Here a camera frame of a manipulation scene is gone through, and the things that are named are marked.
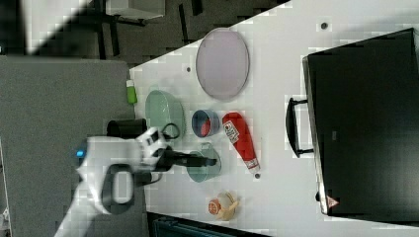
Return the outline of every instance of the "red label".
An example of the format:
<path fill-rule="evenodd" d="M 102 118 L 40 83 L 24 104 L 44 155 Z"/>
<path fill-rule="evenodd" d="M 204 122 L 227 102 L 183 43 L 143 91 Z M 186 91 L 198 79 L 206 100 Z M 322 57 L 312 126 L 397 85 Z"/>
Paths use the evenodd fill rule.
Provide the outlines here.
<path fill-rule="evenodd" d="M 332 197 L 326 196 L 327 198 L 327 205 L 329 206 L 329 208 L 332 208 L 333 206 L 339 204 L 339 201 L 333 199 Z"/>

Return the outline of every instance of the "green object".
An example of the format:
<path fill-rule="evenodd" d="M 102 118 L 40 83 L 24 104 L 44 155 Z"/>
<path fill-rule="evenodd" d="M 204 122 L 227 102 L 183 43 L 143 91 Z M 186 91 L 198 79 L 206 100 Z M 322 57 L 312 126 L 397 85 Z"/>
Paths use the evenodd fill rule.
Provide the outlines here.
<path fill-rule="evenodd" d="M 128 102 L 132 105 L 137 102 L 135 87 L 133 85 L 132 80 L 127 80 L 126 81 L 126 97 L 128 99 Z"/>
<path fill-rule="evenodd" d="M 203 143 L 201 151 L 192 151 L 190 154 L 216 159 L 216 164 L 213 166 L 187 167 L 189 177 L 191 177 L 193 181 L 200 183 L 219 175 L 219 172 L 221 171 L 221 159 L 210 143 Z"/>
<path fill-rule="evenodd" d="M 175 123 L 180 130 L 178 139 L 182 138 L 185 133 L 185 116 L 182 104 L 167 92 L 154 90 L 148 94 L 145 101 L 145 117 L 148 127 L 162 129 L 167 123 Z M 165 132 L 170 136 L 178 135 L 177 129 L 173 126 L 168 126 Z"/>

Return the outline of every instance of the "black cable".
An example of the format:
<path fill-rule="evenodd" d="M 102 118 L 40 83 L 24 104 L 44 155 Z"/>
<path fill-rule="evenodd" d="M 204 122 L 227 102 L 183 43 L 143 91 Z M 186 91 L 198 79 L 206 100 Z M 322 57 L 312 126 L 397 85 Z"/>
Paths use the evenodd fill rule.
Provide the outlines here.
<path fill-rule="evenodd" d="M 181 130 L 179 129 L 179 126 L 178 125 L 176 125 L 175 123 L 173 123 L 173 122 L 170 122 L 170 123 L 167 123 L 164 127 L 163 127 L 163 129 L 162 129 L 162 131 L 163 131 L 163 133 L 164 133 L 164 131 L 166 130 L 166 128 L 169 126 L 169 125 L 172 125 L 172 126 L 174 126 L 174 127 L 176 127 L 176 130 L 178 130 L 178 134 L 176 135 L 176 136 L 170 136 L 170 135 L 165 135 L 165 138 L 166 139 L 169 139 L 169 140 L 172 140 L 172 139 L 176 139 L 176 138 L 178 138 L 180 135 L 181 135 Z"/>

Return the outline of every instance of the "gray panel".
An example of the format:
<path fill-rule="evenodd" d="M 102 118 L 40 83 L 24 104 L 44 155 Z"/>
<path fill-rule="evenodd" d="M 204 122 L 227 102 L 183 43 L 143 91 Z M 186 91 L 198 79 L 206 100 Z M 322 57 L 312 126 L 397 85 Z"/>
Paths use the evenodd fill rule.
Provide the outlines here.
<path fill-rule="evenodd" d="M 12 234 L 53 236 L 78 182 L 73 150 L 106 134 L 110 119 L 133 119 L 125 63 L 0 57 L 0 136 Z M 143 189 L 135 206 L 100 216 L 88 236 L 146 235 Z"/>

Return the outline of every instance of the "white table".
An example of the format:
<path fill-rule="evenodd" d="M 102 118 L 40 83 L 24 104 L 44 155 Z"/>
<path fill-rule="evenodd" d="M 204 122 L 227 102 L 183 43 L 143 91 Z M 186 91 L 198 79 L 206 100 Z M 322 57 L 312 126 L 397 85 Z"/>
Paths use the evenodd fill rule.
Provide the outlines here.
<path fill-rule="evenodd" d="M 20 0 L 24 14 L 26 33 L 26 52 L 37 51 L 42 44 L 56 34 L 64 24 L 68 23 L 77 13 L 92 0 Z M 136 16 L 138 19 L 149 19 L 164 15 L 164 0 L 137 0 L 123 2 L 111 1 L 109 7 L 115 8 L 114 15 L 120 8 L 135 7 L 137 10 L 120 12 L 124 17 Z"/>
<path fill-rule="evenodd" d="M 35 52 L 91 0 L 21 0 L 26 52 Z"/>
<path fill-rule="evenodd" d="M 210 98 L 200 87 L 195 59 L 200 41 L 132 68 L 137 90 L 135 113 L 145 116 L 149 87 L 172 93 L 184 106 L 187 134 L 175 150 L 188 152 L 210 141 L 222 159 L 221 176 L 194 183 L 183 167 L 174 167 L 159 183 L 145 188 L 147 211 L 270 236 L 417 236 L 419 229 L 324 216 L 315 201 L 314 160 L 297 159 L 288 144 L 285 116 L 290 97 L 304 98 L 304 56 L 357 40 L 419 26 L 417 0 L 293 0 L 231 27 L 244 37 L 250 54 L 248 84 L 229 103 Z M 327 30 L 320 24 L 326 22 Z M 310 147 L 306 107 L 298 113 L 301 148 Z M 261 164 L 261 179 L 250 175 L 223 132 L 197 138 L 192 113 L 211 109 L 220 117 L 240 111 L 251 126 Z M 208 214 L 211 198 L 233 191 L 241 201 L 235 219 L 215 221 Z"/>

